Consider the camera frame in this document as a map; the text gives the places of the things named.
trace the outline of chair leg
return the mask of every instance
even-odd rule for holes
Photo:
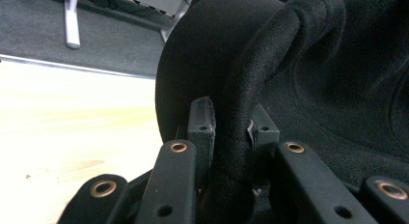
[[[67,47],[72,49],[80,47],[76,10],[77,2],[78,0],[66,0],[65,2]]]

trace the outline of black hat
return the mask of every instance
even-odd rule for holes
[[[246,128],[256,102],[282,139],[310,145],[341,180],[409,183],[408,60],[409,0],[203,0],[162,53],[161,135],[174,139],[190,102],[212,98],[216,144],[203,206],[226,215],[229,205],[211,207],[251,204]]]

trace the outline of gray carpet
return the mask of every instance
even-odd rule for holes
[[[157,28],[79,6],[81,48],[66,47],[63,0],[0,0],[0,54],[154,77]]]

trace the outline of light wood surface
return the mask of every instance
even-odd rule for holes
[[[0,223],[56,223],[88,179],[148,171],[154,81],[0,63]]]

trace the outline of screw hole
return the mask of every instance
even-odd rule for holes
[[[408,198],[407,192],[403,190],[403,188],[394,183],[378,182],[377,187],[381,192],[383,192],[388,197],[398,200],[406,200]]]
[[[171,151],[174,153],[182,153],[187,149],[187,145],[183,143],[175,143],[171,145]]]
[[[95,190],[98,193],[103,193],[103,192],[106,192],[110,187],[111,187],[111,184],[103,183],[100,186],[98,186]]]
[[[286,143],[286,148],[296,154],[304,152],[304,147],[296,143]]]
[[[103,198],[115,191],[117,184],[113,181],[100,181],[91,186],[91,196],[95,198]]]
[[[174,209],[169,205],[162,205],[157,209],[157,215],[160,217],[169,216],[172,214]]]
[[[334,211],[337,215],[343,217],[343,218],[351,218],[352,213],[345,207],[335,207]]]
[[[267,131],[267,130],[269,130],[270,128],[268,128],[268,126],[261,126],[260,128],[259,128],[259,130],[262,130],[262,131]]]

